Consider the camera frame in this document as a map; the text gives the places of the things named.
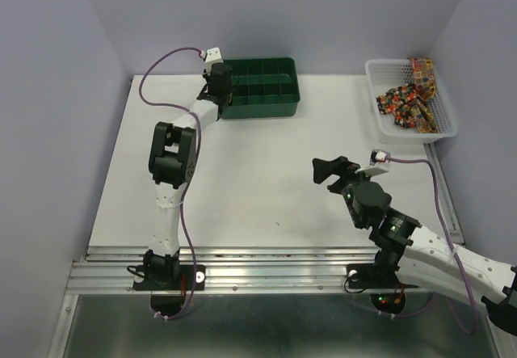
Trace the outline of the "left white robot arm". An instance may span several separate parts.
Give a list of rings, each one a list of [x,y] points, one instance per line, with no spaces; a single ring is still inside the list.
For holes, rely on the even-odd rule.
[[[155,185],[153,231],[142,264],[128,267],[136,291],[181,287],[179,224],[185,191],[195,173],[204,128],[217,122],[233,97],[232,68],[213,62],[203,74],[206,84],[192,108],[153,131],[148,169]]]

